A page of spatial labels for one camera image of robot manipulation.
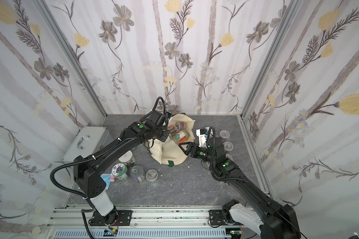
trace plastic jar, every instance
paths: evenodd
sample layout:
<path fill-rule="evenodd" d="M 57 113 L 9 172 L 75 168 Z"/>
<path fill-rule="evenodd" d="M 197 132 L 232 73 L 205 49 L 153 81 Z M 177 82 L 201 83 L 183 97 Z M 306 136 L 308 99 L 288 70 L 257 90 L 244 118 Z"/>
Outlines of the plastic jar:
<path fill-rule="evenodd" d="M 226 154 L 226 159 L 233 161 L 233 157 L 230 154 Z"/>
<path fill-rule="evenodd" d="M 128 180 L 129 176 L 126 174 L 128 168 L 124 164 L 116 164 L 112 168 L 112 174 L 114 177 L 120 181 Z"/>
<path fill-rule="evenodd" d="M 230 137 L 230 133 L 227 130 L 222 130 L 219 132 L 219 136 L 221 137 L 222 141 L 226 141 Z"/>
<path fill-rule="evenodd" d="M 144 169 L 139 166 L 139 165 L 135 165 L 134 167 L 132 167 L 132 169 L 130 170 L 130 176 L 136 181 L 136 182 L 143 182 L 145 181 L 145 174 L 144 174 Z"/>
<path fill-rule="evenodd" d="M 146 172 L 146 181 L 156 182 L 158 180 L 158 172 L 154 169 L 151 169 Z"/>
<path fill-rule="evenodd" d="M 135 165 L 135 158 L 130 150 L 122 155 L 118 160 L 120 160 L 120 162 L 126 165 L 129 169 Z"/>
<path fill-rule="evenodd" d="M 168 126 L 168 131 L 171 135 L 174 135 L 178 132 L 178 128 L 175 125 Z"/>
<path fill-rule="evenodd" d="M 185 130 L 180 130 L 178 131 L 178 133 L 173 135 L 173 141 L 176 144 L 184 143 L 185 141 L 187 141 L 188 138 L 189 136 L 187 135 L 187 132 Z"/>
<path fill-rule="evenodd" d="M 175 127 L 177 127 L 178 130 L 184 130 L 186 129 L 186 123 L 183 121 L 177 121 L 175 122 Z"/>
<path fill-rule="evenodd" d="M 230 152 L 230 151 L 232 151 L 233 148 L 234 148 L 233 144 L 232 144 L 231 142 L 229 142 L 229 141 L 226 141 L 226 142 L 224 143 L 224 147 L 225 147 L 225 151 L 226 151 L 226 152 Z"/>

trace metal toolbox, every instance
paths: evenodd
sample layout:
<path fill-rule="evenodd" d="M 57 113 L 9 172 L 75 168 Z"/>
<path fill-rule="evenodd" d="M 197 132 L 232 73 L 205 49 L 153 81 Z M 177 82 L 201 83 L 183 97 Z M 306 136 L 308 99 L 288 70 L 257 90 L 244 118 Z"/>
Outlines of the metal toolbox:
<path fill-rule="evenodd" d="M 97 152 L 113 141 L 113 137 L 105 127 L 85 126 L 76 136 L 63 156 L 63 160 L 73 162 L 81 155 L 83 158 Z"/>

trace jar lid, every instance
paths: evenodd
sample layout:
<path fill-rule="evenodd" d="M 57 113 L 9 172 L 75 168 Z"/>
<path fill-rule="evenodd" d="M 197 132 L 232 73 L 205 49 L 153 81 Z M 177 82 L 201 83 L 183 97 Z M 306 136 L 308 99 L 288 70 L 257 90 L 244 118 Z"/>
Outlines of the jar lid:
<path fill-rule="evenodd" d="M 133 157 L 133 153 L 129 150 L 124 155 L 122 155 L 119 160 L 121 163 L 126 163 Z"/>
<path fill-rule="evenodd" d="M 115 177 L 119 177 L 121 175 L 124 175 L 126 173 L 126 166 L 124 164 L 116 164 L 112 169 L 112 174 Z"/>
<path fill-rule="evenodd" d="M 140 177 L 142 174 L 144 174 L 144 169 L 139 165 L 132 167 L 130 170 L 130 175 L 132 177 Z"/>
<path fill-rule="evenodd" d="M 146 172 L 146 179 L 147 179 L 148 181 L 153 181 L 154 179 L 157 178 L 157 176 L 158 176 L 158 173 L 157 173 L 157 171 L 154 170 L 154 169 L 151 169 L 151 170 L 149 170 L 149 171 Z"/>
<path fill-rule="evenodd" d="M 230 137 L 230 133 L 227 130 L 222 130 L 221 132 L 219 132 L 219 136 L 221 136 L 222 138 L 228 138 Z"/>

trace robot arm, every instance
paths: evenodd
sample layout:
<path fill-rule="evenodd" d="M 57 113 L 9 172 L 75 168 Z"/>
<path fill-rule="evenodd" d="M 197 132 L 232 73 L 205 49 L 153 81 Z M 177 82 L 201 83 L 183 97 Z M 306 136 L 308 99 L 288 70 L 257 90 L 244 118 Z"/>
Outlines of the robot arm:
<path fill-rule="evenodd" d="M 211 165 L 209 169 L 213 178 L 234 187 L 257 213 L 255 215 L 238 201 L 233 200 L 222 207 L 226 223 L 242 223 L 260 234 L 261 238 L 301 238 L 294 209 L 288 204 L 282 206 L 253 184 L 238 165 L 225 157 L 224 146 L 220 138 L 210 137 L 204 145 L 205 147 L 200 147 L 193 142 L 179 144 L 186 155 L 208 162 Z"/>

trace floral wallpaper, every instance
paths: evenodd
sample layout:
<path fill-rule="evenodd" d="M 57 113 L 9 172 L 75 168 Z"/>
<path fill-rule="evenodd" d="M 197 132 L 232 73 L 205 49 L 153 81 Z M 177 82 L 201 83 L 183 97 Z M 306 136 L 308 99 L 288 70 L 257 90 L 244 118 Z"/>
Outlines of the floral wallpaper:
<path fill-rule="evenodd" d="M 102 122 L 72 69 L 32 1 L 0 1 L 0 238 L 40 236 L 68 196 L 51 168 Z M 57 180 L 72 185 L 71 172 Z"/>
<path fill-rule="evenodd" d="M 359 233 L 359 0 L 302 2 L 244 122 L 308 238 Z"/>
<path fill-rule="evenodd" d="M 289 0 L 46 0 L 109 114 L 240 114 Z"/>

